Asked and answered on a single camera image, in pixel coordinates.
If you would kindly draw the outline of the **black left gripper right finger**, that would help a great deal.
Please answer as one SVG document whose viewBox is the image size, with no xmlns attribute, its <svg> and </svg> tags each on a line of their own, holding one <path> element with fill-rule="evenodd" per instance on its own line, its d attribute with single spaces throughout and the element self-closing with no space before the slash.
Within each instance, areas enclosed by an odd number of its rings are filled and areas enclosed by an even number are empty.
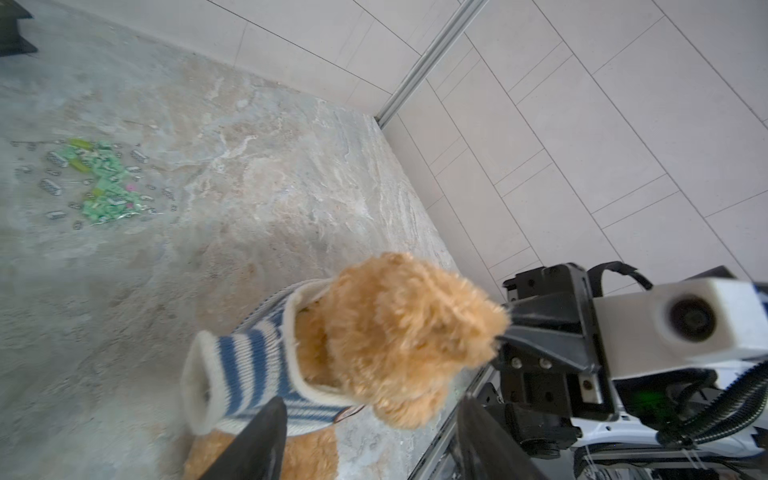
<svg viewBox="0 0 768 480">
<path fill-rule="evenodd" d="M 544 473 L 472 396 L 458 404 L 457 445 L 462 479 L 546 480 Z"/>
</svg>

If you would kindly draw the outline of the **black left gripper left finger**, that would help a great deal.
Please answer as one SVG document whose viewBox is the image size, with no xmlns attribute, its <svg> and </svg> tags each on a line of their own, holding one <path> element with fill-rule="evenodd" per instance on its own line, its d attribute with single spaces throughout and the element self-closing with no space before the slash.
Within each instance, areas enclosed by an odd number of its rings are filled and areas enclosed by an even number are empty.
<svg viewBox="0 0 768 480">
<path fill-rule="evenodd" d="M 274 397 L 200 479 L 278 480 L 286 439 L 287 409 L 281 397 Z"/>
</svg>

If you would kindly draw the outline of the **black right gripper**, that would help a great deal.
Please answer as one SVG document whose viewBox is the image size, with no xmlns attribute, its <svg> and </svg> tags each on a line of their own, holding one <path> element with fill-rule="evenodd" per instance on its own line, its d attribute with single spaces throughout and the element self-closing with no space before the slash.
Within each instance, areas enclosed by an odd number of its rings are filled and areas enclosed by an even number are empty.
<svg viewBox="0 0 768 480">
<path fill-rule="evenodd" d="M 538 267 L 503 288 L 510 325 L 492 365 L 504 401 L 564 418 L 617 419 L 587 271 Z"/>
</svg>

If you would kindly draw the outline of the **blue white striped sweater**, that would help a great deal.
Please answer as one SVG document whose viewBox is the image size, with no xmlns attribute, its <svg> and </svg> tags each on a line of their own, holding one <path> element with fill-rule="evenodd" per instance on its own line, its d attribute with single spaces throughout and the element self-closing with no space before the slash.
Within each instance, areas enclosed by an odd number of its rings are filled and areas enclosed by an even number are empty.
<svg viewBox="0 0 768 480">
<path fill-rule="evenodd" d="M 287 434 L 330 427 L 364 406 L 326 386 L 305 382 L 296 353 L 295 317 L 325 294 L 331 281 L 290 285 L 265 299 L 226 336 L 201 331 L 181 375 L 185 420 L 198 435 L 239 434 L 272 398 L 287 409 Z"/>
</svg>

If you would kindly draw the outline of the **brown teddy bear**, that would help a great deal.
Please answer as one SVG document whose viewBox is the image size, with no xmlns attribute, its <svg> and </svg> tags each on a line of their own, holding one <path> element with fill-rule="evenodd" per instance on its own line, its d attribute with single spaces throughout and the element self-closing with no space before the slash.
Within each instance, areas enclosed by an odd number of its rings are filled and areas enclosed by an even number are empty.
<svg viewBox="0 0 768 480">
<path fill-rule="evenodd" d="M 295 317 L 300 373 L 395 429 L 431 421 L 455 377 L 496 356 L 510 323 L 507 310 L 470 280 L 407 253 L 384 253 L 327 279 L 328 291 Z M 287 434 L 282 477 L 335 478 L 340 422 Z M 239 434 L 194 434 L 185 477 L 199 479 Z"/>
</svg>

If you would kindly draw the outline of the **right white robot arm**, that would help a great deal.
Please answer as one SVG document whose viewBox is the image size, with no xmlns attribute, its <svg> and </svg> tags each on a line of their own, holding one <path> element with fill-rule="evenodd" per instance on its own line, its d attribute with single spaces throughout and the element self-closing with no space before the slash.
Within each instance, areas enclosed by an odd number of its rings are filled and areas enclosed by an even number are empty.
<svg viewBox="0 0 768 480">
<path fill-rule="evenodd" d="M 655 284 L 618 261 L 503 283 L 510 317 L 480 399 L 529 456 L 659 477 L 767 466 L 767 286 L 716 267 Z"/>
</svg>

